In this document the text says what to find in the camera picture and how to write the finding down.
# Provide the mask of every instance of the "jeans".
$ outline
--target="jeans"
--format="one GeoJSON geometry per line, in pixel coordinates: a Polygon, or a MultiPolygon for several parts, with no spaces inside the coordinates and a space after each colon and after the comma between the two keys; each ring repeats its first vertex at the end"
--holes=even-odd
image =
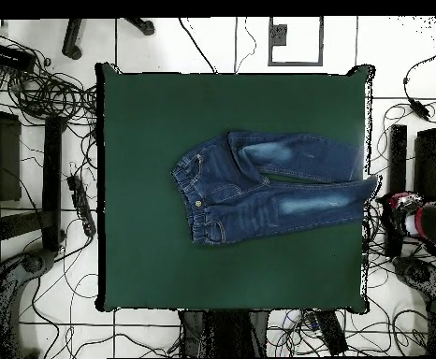
{"type": "Polygon", "coordinates": [[[193,148],[172,175],[192,241],[220,245],[362,221],[377,186],[362,178],[363,161],[363,147],[319,135],[230,132],[193,148]]]}

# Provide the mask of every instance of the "black border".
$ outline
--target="black border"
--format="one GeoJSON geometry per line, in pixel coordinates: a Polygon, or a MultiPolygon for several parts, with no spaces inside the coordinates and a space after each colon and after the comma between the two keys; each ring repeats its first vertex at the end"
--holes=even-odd
{"type": "Polygon", "coordinates": [[[107,293],[107,266],[106,266],[106,235],[105,235],[105,76],[103,73],[104,64],[96,64],[96,164],[100,170],[96,175],[96,219],[98,239],[98,296],[95,300],[95,307],[98,311],[105,310],[105,296],[107,293]]]}

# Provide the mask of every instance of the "jeans waistband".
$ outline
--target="jeans waistband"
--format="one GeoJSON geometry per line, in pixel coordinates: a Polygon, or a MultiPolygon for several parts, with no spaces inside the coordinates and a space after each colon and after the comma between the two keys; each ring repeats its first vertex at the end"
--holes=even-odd
{"type": "Polygon", "coordinates": [[[185,172],[180,163],[171,172],[186,209],[186,219],[190,226],[190,233],[193,242],[203,243],[206,233],[207,208],[203,197],[194,187],[195,180],[185,172]]]}

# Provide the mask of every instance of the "green mat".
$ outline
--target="green mat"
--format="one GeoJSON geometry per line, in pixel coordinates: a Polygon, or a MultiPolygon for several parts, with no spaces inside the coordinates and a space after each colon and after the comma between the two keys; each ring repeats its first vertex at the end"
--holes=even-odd
{"type": "Polygon", "coordinates": [[[231,130],[312,132],[363,145],[372,66],[348,76],[127,75],[108,64],[96,73],[105,310],[364,309],[361,223],[197,246],[170,172],[196,144],[231,130]]]}

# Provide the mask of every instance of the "black chair leg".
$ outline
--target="black chair leg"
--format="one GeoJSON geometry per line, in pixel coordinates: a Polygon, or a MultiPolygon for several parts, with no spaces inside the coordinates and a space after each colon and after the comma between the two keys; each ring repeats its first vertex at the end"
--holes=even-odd
{"type": "Polygon", "coordinates": [[[150,36],[154,33],[152,21],[144,21],[141,18],[125,18],[125,20],[134,25],[145,36],[150,36]]]}
{"type": "Polygon", "coordinates": [[[81,58],[81,49],[77,46],[77,38],[79,36],[79,30],[81,26],[81,20],[68,20],[68,26],[66,27],[64,46],[62,48],[62,54],[74,61],[81,58]]]}

